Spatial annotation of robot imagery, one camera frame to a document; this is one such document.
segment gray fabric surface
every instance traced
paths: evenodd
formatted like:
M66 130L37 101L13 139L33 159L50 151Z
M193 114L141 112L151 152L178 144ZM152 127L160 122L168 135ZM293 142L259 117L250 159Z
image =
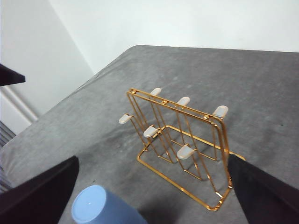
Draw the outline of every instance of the gray fabric surface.
M72 155L79 158L60 223L73 223L71 204L92 184L122 197L149 223L247 223L234 191L218 212L207 211L135 160L142 144L130 124L118 124L132 112L125 95L130 87L162 87L161 97L189 96L190 107L210 113L227 105L230 149L299 188L299 53L135 46L1 150L15 186Z

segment baseboard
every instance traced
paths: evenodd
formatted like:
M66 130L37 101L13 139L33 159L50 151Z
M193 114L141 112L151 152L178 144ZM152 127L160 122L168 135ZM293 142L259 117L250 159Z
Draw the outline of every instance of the baseboard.
M1 87L0 119L15 134L19 134L38 117L9 87Z

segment white rubber tip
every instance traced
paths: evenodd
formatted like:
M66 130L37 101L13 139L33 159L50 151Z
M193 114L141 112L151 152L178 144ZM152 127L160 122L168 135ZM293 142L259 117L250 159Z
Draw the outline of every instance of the white rubber tip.
M129 116L127 114L124 114L119 120L118 120L118 123L120 123L121 125L122 124L125 124L127 123L130 119L131 119L132 116Z
M222 105L216 108L216 110L213 112L213 115L220 118L224 118L227 113L228 113L228 107Z
M182 97L177 104L180 104L182 106L186 106L188 103L190 102L190 98L189 97Z
M181 149L177 152L177 156L180 160L186 160L193 153L194 153L194 150L185 145L185 146L181 147Z
M143 132L143 136L145 138L149 138L151 136L153 136L154 134L156 134L158 132L158 129L154 128L153 126L149 126L144 132Z
M158 95L160 92L161 92L161 88L155 88L155 89L153 89L153 91L152 92L150 92L151 93L151 95L154 95L154 96L156 96L156 95Z

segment light blue cup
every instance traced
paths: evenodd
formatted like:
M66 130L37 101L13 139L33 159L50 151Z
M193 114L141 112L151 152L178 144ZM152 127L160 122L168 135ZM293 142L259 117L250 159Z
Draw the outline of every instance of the light blue cup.
M71 215L77 224L147 224L137 210L99 185L77 195Z

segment gold wire rack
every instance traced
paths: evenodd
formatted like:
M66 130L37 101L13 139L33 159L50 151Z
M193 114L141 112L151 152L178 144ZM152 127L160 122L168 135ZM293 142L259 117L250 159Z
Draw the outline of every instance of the gold wire rack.
M222 105L219 106L213 114L208 114L187 107L186 105L190 101L188 97L183 97L175 103L168 99L159 97L158 94L160 92L161 88L155 88L151 93L133 88L127 91L127 97L129 98L130 104L134 110L134 115L130 115L128 113L124 114L120 118L119 123L124 124L130 120L134 126L144 146L137 155L137 160L141 164L180 189L199 204L203 205L206 209L217 211L222 206L232 189L232 182L227 168L228 155L234 154L245 160L244 157L230 151L228 147L227 131L223 122L228 108ZM151 109L141 107L138 101L149 102ZM168 114L167 111L169 110L175 113L175 122L173 123L176 123L177 126L173 124L170 125L166 122L165 114ZM151 121L151 123L148 119L146 119L146 117L148 117L148 113L154 115L154 120ZM192 124L195 123L195 121L210 126L209 129L211 130L210 133L212 140L207 140L206 138L202 138L197 136L197 134L194 134ZM178 133L179 139L174 139L171 136L171 132ZM157 146L153 144L156 139L160 142L161 148L163 149L162 153L160 153ZM212 147L212 155L207 155L203 151L200 151L198 148L199 143L204 143L205 145ZM180 149L178 151L175 150L173 144L179 146ZM221 156L219 158L217 158L217 151L221 152ZM199 197L195 196L192 192L188 191L185 187L173 181L160 170L148 164L142 159L142 156L145 153L154 153L156 157L161 158L167 163L173 165L178 164L183 172L191 175L199 181L203 180L203 176L206 175L213 192L218 196L219 200L217 204L209 205ZM216 188L204 158L208 158L211 161L222 161L224 175L227 182L225 184L226 189L224 193L221 194ZM193 163L195 172L192 172L189 168L186 168L183 165L182 162L184 160L190 160Z

